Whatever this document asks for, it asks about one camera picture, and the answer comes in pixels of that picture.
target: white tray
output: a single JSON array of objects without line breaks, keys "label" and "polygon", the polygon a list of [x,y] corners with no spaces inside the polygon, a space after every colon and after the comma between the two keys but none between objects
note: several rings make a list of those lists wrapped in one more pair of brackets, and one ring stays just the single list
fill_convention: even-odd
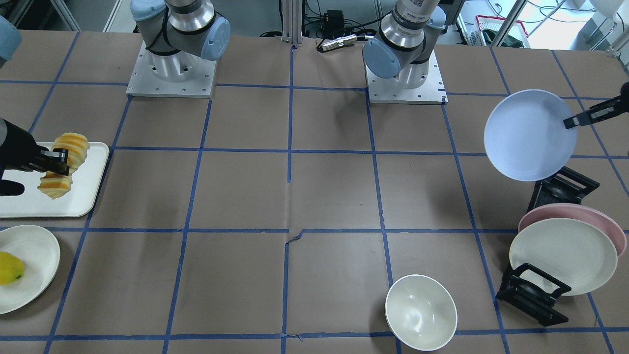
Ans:
[{"label": "white tray", "polygon": [[[51,142],[38,143],[50,148]],[[7,217],[79,217],[87,214],[94,206],[96,193],[109,156],[109,148],[102,142],[89,143],[87,159],[72,174],[72,187],[64,196],[51,199],[40,192],[43,173],[7,170],[3,179],[20,182],[25,191],[22,195],[0,197],[0,218]]]}]

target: cream plate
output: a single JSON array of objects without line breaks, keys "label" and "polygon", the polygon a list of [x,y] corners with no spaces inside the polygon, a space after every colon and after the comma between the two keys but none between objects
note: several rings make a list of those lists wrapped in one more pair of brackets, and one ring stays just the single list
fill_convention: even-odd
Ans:
[{"label": "cream plate", "polygon": [[[509,262],[513,269],[530,263],[572,287],[564,295],[580,295],[611,278],[618,254],[607,235],[594,226],[575,219],[553,218],[524,228],[511,243]],[[557,288],[532,271],[522,273],[522,279],[547,293]]]},{"label": "cream plate", "polygon": [[0,251],[9,252],[24,263],[24,276],[0,285],[0,314],[28,304],[52,282],[61,252],[55,236],[43,227],[21,225],[0,231]]}]

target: yellow lemon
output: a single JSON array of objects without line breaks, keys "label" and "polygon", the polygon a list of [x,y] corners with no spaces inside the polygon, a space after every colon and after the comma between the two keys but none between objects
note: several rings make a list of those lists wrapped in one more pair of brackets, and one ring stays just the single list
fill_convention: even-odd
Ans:
[{"label": "yellow lemon", "polygon": [[0,285],[15,282],[24,275],[24,263],[8,252],[0,252]]}]

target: robotic arm base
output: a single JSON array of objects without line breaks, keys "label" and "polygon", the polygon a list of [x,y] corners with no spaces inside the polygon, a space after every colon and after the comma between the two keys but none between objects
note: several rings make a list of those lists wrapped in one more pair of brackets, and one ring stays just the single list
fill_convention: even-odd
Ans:
[{"label": "robotic arm base", "polygon": [[397,76],[383,79],[376,76],[367,66],[367,87],[371,103],[406,103],[415,105],[442,105],[448,102],[443,79],[433,52],[428,62],[430,75],[421,73],[426,69],[424,64],[411,64]]},{"label": "robotic arm base", "polygon": [[185,52],[161,57],[147,51],[145,47],[146,45],[142,43],[126,89],[128,95],[211,97],[216,74],[215,61],[201,60]]}]

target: white plate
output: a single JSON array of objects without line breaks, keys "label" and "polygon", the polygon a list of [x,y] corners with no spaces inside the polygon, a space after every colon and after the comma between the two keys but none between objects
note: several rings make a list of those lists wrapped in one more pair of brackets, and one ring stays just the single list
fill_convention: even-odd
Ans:
[{"label": "white plate", "polygon": [[24,263],[24,276],[0,285],[0,314],[28,304],[52,282],[61,252],[55,236],[43,227],[21,225],[0,231],[0,251],[9,252]]},{"label": "white plate", "polygon": [[[39,143],[50,148],[51,142]],[[4,179],[20,182],[25,191],[22,195],[0,198],[0,217],[79,217],[94,206],[98,187],[109,156],[109,148],[102,142],[89,143],[87,159],[72,174],[72,187],[64,196],[51,199],[40,192],[43,173],[7,170]]]},{"label": "white plate", "polygon": [[[607,235],[594,226],[575,219],[553,218],[524,228],[511,243],[509,262],[513,269],[531,263],[572,287],[564,295],[580,295],[611,278],[618,254]],[[522,279],[547,293],[557,288],[532,271],[522,273]]]},{"label": "white plate", "polygon": [[577,129],[566,129],[572,116],[558,96],[528,89],[506,97],[485,125],[485,151],[494,167],[518,181],[539,181],[559,171],[577,144]]}]

